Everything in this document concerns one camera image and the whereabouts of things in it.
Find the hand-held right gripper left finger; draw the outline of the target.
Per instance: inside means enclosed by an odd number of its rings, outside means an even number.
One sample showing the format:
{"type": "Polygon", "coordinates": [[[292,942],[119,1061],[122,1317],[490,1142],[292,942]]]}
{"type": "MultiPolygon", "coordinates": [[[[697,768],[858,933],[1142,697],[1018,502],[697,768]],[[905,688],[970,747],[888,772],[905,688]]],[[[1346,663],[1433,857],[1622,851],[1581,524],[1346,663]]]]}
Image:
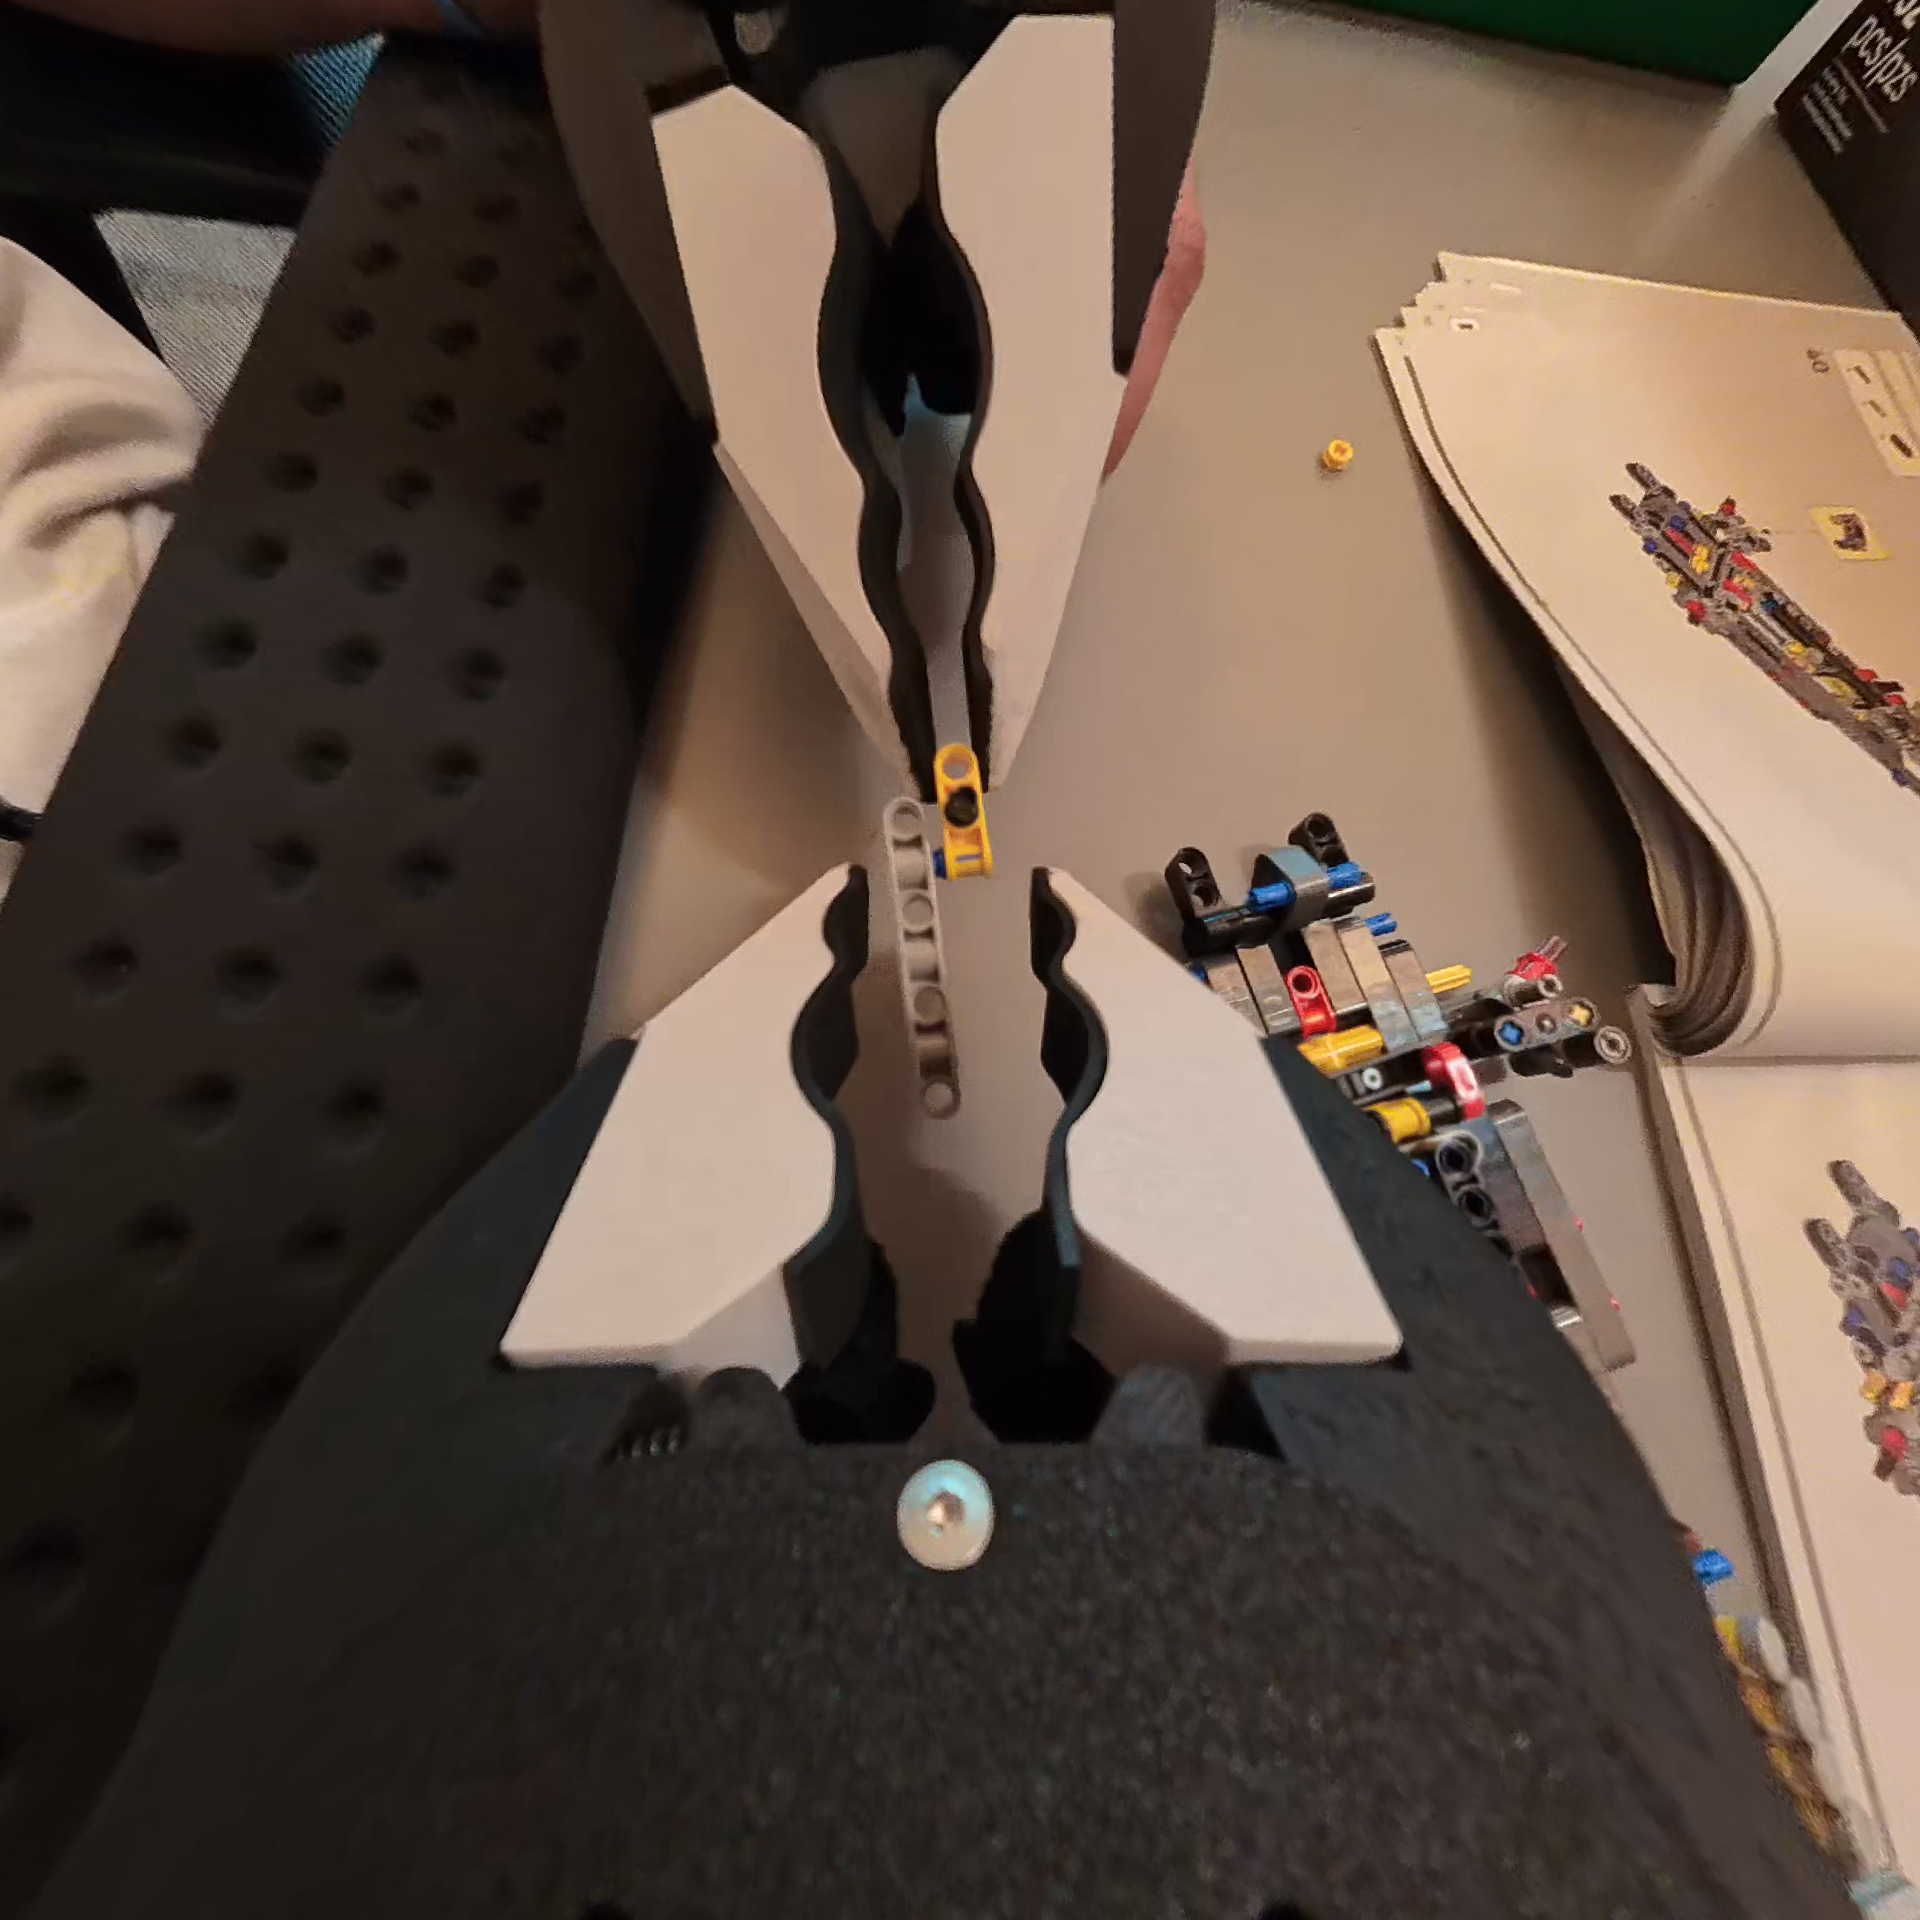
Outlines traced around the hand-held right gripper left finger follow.
{"type": "Polygon", "coordinates": [[[505,1361],[790,1381],[852,1343],[870,1228],[839,1096],[858,1059],[870,877],[820,877],[623,1052],[505,1361]]]}

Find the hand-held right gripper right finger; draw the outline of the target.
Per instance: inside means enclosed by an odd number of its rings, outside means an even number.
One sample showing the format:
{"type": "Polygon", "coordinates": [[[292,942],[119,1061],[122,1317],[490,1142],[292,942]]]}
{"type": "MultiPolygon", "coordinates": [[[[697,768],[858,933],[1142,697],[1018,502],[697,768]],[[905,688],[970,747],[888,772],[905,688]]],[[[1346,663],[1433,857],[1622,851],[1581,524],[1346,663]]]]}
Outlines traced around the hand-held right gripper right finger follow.
{"type": "Polygon", "coordinates": [[[1371,1365],[1401,1330],[1256,1033],[1063,869],[1031,877],[1045,1337],[1105,1370],[1371,1365]]]}

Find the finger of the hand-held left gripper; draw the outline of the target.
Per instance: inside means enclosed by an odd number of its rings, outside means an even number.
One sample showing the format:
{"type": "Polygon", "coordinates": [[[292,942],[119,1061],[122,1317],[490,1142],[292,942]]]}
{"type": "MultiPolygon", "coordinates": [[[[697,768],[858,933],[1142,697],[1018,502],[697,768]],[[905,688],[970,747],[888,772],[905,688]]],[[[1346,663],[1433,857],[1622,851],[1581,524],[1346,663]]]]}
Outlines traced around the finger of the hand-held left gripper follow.
{"type": "Polygon", "coordinates": [[[901,780],[933,780],[900,453],[863,362],[873,220],[843,156],[741,87],[658,114],[654,143],[717,465],[855,719],[901,780]]]}
{"type": "Polygon", "coordinates": [[[934,205],[982,342],[955,495],[976,537],[966,663],[991,787],[1043,704],[1123,393],[1112,163],[1108,15],[1013,17],[933,129],[934,205]]]}

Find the thin grey lego beam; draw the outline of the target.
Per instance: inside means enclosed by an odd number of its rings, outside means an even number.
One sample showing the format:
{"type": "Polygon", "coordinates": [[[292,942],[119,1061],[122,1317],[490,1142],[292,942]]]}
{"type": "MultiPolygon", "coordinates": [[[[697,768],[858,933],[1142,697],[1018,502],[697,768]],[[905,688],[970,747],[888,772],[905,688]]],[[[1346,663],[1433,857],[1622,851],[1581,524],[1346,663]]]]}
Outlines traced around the thin grey lego beam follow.
{"type": "Polygon", "coordinates": [[[894,800],[881,815],[897,929],[900,998],[919,1106],[952,1119],[963,1106],[954,1002],[939,918],[939,874],[922,804],[894,800]]]}

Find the yellow lego connector blue pin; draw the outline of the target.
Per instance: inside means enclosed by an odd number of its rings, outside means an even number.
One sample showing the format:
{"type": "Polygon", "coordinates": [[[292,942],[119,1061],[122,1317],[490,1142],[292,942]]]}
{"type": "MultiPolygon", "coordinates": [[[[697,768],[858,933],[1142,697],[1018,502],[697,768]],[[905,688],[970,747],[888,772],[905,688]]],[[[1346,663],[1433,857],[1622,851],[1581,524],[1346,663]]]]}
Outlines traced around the yellow lego connector blue pin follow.
{"type": "Polygon", "coordinates": [[[941,747],[933,759],[933,776],[933,807],[939,815],[938,877],[949,883],[992,877],[985,779],[974,751],[966,744],[941,747]]]}

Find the lego car chassis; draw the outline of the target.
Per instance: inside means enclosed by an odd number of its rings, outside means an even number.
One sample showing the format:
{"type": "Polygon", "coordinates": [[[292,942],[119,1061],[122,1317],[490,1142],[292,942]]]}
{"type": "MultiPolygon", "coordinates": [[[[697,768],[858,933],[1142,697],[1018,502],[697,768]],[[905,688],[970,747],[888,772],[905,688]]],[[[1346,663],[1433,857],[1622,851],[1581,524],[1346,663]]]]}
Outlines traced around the lego car chassis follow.
{"type": "Polygon", "coordinates": [[[1287,1781],[1283,1915],[1915,1915],[1915,1874],[1799,1716],[1806,1638],[1721,1623],[1604,1361],[1622,1308],[1550,1235],[1499,1117],[1528,1073],[1596,1078],[1625,1034],[1558,943],[1488,989],[1433,977],[1325,813],[1226,899],[1166,886],[1184,961],[1252,1026],[1399,1324],[1391,1358],[1245,1360],[1219,1441],[1272,1461],[1276,1572],[1231,1535],[1248,1719],[1287,1781]]]}

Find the lego instruction booklet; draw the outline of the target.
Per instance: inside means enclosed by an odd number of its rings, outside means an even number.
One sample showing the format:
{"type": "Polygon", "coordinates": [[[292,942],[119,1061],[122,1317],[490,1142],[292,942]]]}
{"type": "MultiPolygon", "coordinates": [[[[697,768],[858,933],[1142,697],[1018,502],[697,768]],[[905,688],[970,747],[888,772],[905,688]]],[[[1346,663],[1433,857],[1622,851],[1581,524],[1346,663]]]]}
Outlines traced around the lego instruction booklet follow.
{"type": "Polygon", "coordinates": [[[1896,316],[1453,254],[1378,333],[1673,983],[1643,1083],[1853,1848],[1915,1885],[1919,479],[1896,316]]]}

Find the black lego set box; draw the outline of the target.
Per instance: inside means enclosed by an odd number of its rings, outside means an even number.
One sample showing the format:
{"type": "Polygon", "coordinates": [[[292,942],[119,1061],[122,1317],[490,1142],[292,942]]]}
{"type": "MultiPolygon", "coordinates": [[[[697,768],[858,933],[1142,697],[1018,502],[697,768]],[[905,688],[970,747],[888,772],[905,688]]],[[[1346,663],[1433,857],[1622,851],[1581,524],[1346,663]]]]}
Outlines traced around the black lego set box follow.
{"type": "Polygon", "coordinates": [[[1774,105],[1875,293],[1919,330],[1919,2],[1847,11],[1774,105]]]}

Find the person's left hand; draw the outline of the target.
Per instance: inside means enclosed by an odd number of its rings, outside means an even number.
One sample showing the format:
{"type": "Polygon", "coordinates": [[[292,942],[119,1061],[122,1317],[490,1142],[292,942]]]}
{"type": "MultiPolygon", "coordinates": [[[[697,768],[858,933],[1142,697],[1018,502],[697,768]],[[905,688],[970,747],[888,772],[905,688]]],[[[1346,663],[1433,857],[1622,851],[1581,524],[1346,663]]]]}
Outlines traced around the person's left hand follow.
{"type": "Polygon", "coordinates": [[[1127,377],[1127,389],[1116,408],[1116,422],[1103,467],[1103,481],[1112,479],[1133,439],[1147,407],[1161,383],[1164,366],[1190,316],[1208,264],[1208,226],[1199,199],[1194,156],[1186,159],[1180,196],[1176,202],[1161,276],[1147,301],[1140,327],[1140,343],[1127,377]]]}

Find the green storage bin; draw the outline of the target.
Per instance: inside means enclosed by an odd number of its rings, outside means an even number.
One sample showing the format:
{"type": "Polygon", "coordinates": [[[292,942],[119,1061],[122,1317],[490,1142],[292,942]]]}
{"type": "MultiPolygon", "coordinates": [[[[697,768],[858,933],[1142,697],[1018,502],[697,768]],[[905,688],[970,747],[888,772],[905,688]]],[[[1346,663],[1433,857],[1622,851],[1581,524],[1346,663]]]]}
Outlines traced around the green storage bin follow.
{"type": "Polygon", "coordinates": [[[1356,2],[1356,10],[1735,87],[1756,73],[1812,2],[1356,2]]]}

